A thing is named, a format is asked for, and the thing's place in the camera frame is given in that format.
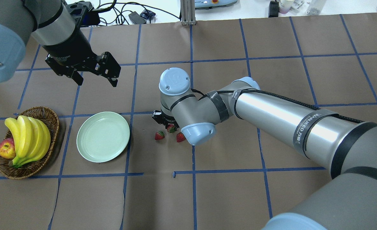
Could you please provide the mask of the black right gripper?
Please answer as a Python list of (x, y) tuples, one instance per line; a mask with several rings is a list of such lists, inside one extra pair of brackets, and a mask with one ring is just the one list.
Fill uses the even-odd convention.
[(154, 110), (152, 113), (152, 119), (157, 123), (164, 125), (165, 128), (168, 124), (174, 124), (177, 128), (177, 121), (172, 115), (171, 111), (165, 107), (162, 107), (161, 110)]

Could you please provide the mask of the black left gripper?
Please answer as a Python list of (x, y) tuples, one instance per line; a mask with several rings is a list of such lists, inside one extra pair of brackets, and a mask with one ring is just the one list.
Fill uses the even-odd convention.
[(46, 45), (45, 50), (50, 55), (45, 61), (59, 76), (66, 76), (81, 86), (83, 77), (74, 67), (105, 77), (112, 87), (117, 87), (121, 66), (113, 55), (106, 51), (97, 56), (82, 32), (73, 32), (62, 43)]

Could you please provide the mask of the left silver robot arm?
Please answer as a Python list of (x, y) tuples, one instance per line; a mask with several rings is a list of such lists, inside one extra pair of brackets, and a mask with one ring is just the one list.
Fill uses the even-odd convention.
[(99, 14), (90, 2), (67, 4), (64, 0), (0, 0), (0, 83), (10, 80), (26, 55), (32, 37), (47, 51), (45, 62), (58, 76), (66, 76), (82, 85), (80, 72), (106, 78), (118, 84), (121, 67), (106, 51), (95, 54), (81, 27), (98, 25)]

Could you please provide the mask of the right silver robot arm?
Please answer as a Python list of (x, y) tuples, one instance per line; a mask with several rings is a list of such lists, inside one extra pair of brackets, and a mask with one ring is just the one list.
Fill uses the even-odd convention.
[(161, 110), (153, 119), (181, 128), (195, 146), (231, 116), (249, 122), (330, 172), (332, 180), (265, 230), (377, 230), (377, 123), (364, 122), (261, 91), (251, 77), (197, 99), (178, 67), (159, 80)]

